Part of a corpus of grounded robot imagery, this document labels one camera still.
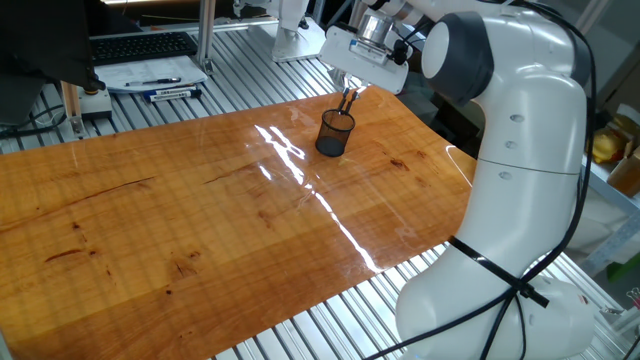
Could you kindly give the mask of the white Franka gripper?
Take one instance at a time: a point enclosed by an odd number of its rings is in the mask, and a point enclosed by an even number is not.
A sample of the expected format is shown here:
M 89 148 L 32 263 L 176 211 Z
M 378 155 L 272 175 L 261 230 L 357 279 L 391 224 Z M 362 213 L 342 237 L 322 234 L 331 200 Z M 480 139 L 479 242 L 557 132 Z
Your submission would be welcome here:
M 326 40 L 320 50 L 320 59 L 364 82 L 378 86 L 393 94 L 401 92 L 406 81 L 409 65 L 396 64 L 389 58 L 390 52 L 384 47 L 370 44 L 355 33 L 332 26 L 326 32 Z M 349 88 L 342 92 L 338 112 L 343 111 Z M 344 114 L 350 114 L 353 103 L 358 99 L 359 90 L 353 92 Z

